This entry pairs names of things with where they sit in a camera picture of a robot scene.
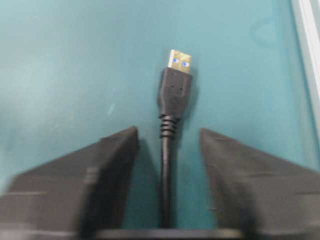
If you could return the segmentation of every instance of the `usb connector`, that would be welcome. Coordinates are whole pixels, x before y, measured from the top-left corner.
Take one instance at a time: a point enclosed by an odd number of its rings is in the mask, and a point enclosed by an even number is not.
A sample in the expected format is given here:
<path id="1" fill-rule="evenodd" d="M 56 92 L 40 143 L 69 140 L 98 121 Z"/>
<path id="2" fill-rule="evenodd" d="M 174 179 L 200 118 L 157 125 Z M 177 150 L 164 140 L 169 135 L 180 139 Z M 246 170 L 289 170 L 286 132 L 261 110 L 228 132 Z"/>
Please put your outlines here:
<path id="1" fill-rule="evenodd" d="M 158 97 L 160 118 L 172 117 L 176 121 L 181 119 L 190 94 L 190 61 L 190 55 L 171 50 L 169 67 L 163 71 Z"/>
<path id="2" fill-rule="evenodd" d="M 172 49 L 170 52 L 168 67 L 188 74 L 190 72 L 190 62 L 190 55 Z"/>

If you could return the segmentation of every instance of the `white frame edge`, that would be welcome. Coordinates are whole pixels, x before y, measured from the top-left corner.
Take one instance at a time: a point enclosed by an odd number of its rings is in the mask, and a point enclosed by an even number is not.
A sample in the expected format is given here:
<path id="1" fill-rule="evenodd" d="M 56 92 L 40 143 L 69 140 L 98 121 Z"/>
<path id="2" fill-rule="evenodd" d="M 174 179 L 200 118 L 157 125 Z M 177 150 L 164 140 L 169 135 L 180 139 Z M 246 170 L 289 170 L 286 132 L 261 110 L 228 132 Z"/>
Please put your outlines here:
<path id="1" fill-rule="evenodd" d="M 318 140 L 320 141 L 320 32 L 314 12 L 320 16 L 320 0 L 291 0 L 310 93 Z"/>

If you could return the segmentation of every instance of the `teal surface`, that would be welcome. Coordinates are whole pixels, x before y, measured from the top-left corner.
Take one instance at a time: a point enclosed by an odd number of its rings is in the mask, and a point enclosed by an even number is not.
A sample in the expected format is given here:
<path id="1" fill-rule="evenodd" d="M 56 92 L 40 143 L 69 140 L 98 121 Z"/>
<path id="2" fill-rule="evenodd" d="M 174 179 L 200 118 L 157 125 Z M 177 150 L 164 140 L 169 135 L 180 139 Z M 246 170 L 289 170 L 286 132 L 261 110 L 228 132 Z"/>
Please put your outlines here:
<path id="1" fill-rule="evenodd" d="M 191 54 L 175 226 L 215 226 L 198 142 L 209 128 L 313 169 L 319 143 L 289 0 L 3 0 L 0 183 L 136 125 L 124 228 L 159 225 L 156 96 L 170 49 Z"/>

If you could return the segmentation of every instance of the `usb cable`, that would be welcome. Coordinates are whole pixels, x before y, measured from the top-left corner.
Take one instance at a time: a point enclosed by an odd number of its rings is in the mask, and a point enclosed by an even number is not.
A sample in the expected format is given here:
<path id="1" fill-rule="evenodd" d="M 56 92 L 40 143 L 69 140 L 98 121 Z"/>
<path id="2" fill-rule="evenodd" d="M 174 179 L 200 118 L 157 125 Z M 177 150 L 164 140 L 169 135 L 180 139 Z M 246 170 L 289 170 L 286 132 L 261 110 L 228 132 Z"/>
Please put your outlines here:
<path id="1" fill-rule="evenodd" d="M 191 56 L 171 50 L 169 64 L 163 70 L 158 104 L 161 132 L 161 225 L 170 228 L 171 206 L 171 167 L 172 145 L 177 131 L 177 123 L 188 105 L 192 76 L 190 75 Z"/>

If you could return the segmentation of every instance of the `cable strain relief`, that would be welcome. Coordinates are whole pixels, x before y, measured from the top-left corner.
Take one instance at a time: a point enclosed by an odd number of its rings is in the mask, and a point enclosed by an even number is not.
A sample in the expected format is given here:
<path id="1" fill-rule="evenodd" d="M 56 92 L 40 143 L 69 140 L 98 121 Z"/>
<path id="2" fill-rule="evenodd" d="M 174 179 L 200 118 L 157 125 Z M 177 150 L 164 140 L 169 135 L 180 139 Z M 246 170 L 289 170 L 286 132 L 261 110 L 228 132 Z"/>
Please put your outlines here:
<path id="1" fill-rule="evenodd" d="M 160 138 L 171 138 L 175 139 L 175 134 L 177 131 L 177 123 L 179 119 L 174 116 L 160 116 L 162 119 Z"/>

